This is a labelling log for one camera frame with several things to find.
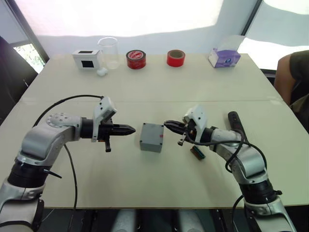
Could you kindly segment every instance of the red tape roll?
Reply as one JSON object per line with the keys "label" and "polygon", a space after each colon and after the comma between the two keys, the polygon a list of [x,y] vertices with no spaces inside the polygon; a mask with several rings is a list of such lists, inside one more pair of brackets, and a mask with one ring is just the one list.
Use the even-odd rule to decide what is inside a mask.
{"label": "red tape roll", "polygon": [[185,53],[181,50],[171,50],[168,52],[167,63],[172,67],[180,67],[183,65]]}
{"label": "red tape roll", "polygon": [[146,53],[140,50],[132,50],[126,54],[126,62],[131,69],[141,69],[146,65]]}

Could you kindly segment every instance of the black screen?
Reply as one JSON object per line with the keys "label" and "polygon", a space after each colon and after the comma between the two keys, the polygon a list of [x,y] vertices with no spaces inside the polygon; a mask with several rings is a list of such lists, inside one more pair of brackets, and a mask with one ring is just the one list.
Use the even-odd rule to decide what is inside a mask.
{"label": "black screen", "polygon": [[79,53],[92,53],[93,51],[80,51]]}
{"label": "black screen", "polygon": [[84,68],[94,68],[92,61],[82,60],[82,64]]}

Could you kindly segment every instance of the purple tissue box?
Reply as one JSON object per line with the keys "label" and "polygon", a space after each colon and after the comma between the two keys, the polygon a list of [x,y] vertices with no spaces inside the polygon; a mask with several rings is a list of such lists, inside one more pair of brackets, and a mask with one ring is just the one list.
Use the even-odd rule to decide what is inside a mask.
{"label": "purple tissue box", "polygon": [[214,48],[209,54],[208,60],[214,68],[232,67],[237,64],[240,54],[234,50],[217,51]]}

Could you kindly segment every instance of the white curtain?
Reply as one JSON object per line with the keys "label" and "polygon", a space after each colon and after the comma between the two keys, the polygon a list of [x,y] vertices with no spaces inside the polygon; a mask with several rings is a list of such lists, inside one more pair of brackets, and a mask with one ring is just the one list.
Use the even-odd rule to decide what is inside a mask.
{"label": "white curtain", "polygon": [[125,54],[209,52],[240,34],[256,0],[15,0],[47,54],[95,49],[114,36]]}
{"label": "white curtain", "polygon": [[309,0],[264,0],[239,48],[270,70],[281,57],[303,50],[309,50]]}

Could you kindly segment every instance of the glass cup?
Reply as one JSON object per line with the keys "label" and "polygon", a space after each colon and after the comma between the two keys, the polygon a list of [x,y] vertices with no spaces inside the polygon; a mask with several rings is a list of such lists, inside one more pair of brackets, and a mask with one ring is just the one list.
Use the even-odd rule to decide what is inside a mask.
{"label": "glass cup", "polygon": [[108,69],[116,69],[119,66],[118,40],[114,37],[105,37],[98,41],[103,59]]}

